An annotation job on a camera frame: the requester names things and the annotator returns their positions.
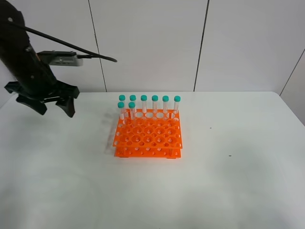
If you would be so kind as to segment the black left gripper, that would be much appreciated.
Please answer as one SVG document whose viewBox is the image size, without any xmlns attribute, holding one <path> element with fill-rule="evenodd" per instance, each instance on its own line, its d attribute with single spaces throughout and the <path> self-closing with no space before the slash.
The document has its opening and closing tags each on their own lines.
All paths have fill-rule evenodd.
<svg viewBox="0 0 305 229">
<path fill-rule="evenodd" d="M 19 82 L 9 82 L 4 88 L 10 94 L 18 94 L 16 102 L 33 109 L 41 115 L 44 115 L 47 111 L 44 103 L 57 101 L 56 105 L 68 117 L 73 117 L 75 114 L 74 99 L 80 94 L 77 86 L 61 81 L 57 81 L 54 85 L 48 87 L 34 86 L 34 90 L 30 92 L 26 91 Z"/>
</svg>

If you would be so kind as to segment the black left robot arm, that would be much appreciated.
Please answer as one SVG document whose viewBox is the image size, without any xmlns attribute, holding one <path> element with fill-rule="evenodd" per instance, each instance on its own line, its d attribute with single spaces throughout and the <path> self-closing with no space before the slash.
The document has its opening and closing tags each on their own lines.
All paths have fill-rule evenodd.
<svg viewBox="0 0 305 229">
<path fill-rule="evenodd" d="M 5 89 L 18 94 L 16 101 L 44 115 L 46 103 L 55 102 L 68 117 L 75 114 L 76 86 L 58 81 L 49 65 L 39 58 L 22 27 L 23 15 L 6 0 L 0 2 L 0 59 L 12 75 Z"/>
</svg>

